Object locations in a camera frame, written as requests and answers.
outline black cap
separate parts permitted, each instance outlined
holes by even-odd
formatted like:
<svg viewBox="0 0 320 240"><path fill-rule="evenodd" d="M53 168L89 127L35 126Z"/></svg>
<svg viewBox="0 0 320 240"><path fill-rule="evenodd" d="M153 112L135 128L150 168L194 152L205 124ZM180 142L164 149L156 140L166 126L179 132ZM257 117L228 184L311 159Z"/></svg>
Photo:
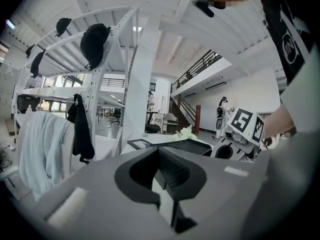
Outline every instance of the black cap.
<svg viewBox="0 0 320 240"><path fill-rule="evenodd" d="M59 21L56 23L56 31L58 32L58 34L56 34L56 37L60 37L67 29L67 27L69 26L71 22L70 18L61 18L59 19Z"/></svg>
<svg viewBox="0 0 320 240"><path fill-rule="evenodd" d="M90 69L95 69L104 55L104 45L110 33L110 27L102 23L90 26L84 33L80 49L83 56L90 63Z"/></svg>

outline stair railing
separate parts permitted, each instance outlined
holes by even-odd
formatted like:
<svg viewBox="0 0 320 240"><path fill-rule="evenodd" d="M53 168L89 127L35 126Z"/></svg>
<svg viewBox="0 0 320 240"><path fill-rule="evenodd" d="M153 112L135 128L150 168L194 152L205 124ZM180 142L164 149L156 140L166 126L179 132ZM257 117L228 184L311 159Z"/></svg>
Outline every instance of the stair railing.
<svg viewBox="0 0 320 240"><path fill-rule="evenodd" d="M178 108L181 110L183 108L189 115L191 120L194 122L194 133L197 135L200 130L200 117L201 117L201 105L196 105L195 109L188 104L180 94L178 94L174 99Z"/></svg>

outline white towel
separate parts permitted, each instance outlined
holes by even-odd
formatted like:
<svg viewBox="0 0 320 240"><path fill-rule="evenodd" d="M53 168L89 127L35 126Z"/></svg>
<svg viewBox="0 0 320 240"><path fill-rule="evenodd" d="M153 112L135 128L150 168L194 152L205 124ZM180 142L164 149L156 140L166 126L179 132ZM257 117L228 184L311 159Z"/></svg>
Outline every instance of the white towel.
<svg viewBox="0 0 320 240"><path fill-rule="evenodd" d="M69 123L50 112L39 111L26 130L19 172L36 201L63 179L61 143Z"/></svg>

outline black railing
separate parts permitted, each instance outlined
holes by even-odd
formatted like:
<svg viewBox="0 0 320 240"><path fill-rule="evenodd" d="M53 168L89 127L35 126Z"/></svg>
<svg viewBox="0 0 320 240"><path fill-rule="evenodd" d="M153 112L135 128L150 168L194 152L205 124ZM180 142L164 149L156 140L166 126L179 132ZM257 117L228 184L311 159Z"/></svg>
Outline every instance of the black railing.
<svg viewBox="0 0 320 240"><path fill-rule="evenodd" d="M124 79L114 79L114 78L103 78L102 79L102 86L109 86L109 87L126 87Z"/></svg>
<svg viewBox="0 0 320 240"><path fill-rule="evenodd" d="M220 60L222 57L213 50L209 50L203 55L187 72L185 72L177 81L171 86L171 92L174 92L193 77L204 71L206 68L211 66L213 63Z"/></svg>
<svg viewBox="0 0 320 240"><path fill-rule="evenodd" d="M115 78L103 78L101 85L108 86L108 87L121 87L121 88L126 87L124 79L115 79ZM156 90L156 83L151 82L149 86L149 91L154 92L155 90Z"/></svg>

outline gray plastic surface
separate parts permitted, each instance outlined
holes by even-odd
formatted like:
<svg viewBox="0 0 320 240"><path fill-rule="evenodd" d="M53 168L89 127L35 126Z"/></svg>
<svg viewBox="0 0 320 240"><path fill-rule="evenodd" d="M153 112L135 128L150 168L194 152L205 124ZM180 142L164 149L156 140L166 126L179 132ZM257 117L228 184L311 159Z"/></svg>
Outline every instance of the gray plastic surface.
<svg viewBox="0 0 320 240"><path fill-rule="evenodd" d="M61 231L67 239L240 240L256 238L292 211L305 195L320 161L320 132L297 133L273 150L262 151L255 163L170 151L200 165L207 183L199 194L180 202L198 225L175 234L155 205L133 202L114 183L125 161L142 154L94 162L46 193L37 212L47 218L75 187L90 191L89 200L74 223ZM226 174L223 168L247 170L247 176Z"/></svg>
<svg viewBox="0 0 320 240"><path fill-rule="evenodd" d="M183 214L197 223L218 210L236 192L244 176L225 171L226 167L250 172L254 163L197 156L185 151L167 148L177 156L201 166L207 176L204 187L196 198L180 201Z"/></svg>
<svg viewBox="0 0 320 240"><path fill-rule="evenodd" d="M48 191L36 212L47 219L76 187L89 191L79 215L61 231L72 239L167 239L175 235L155 204L132 201L115 183L115 171L146 149L91 162Z"/></svg>

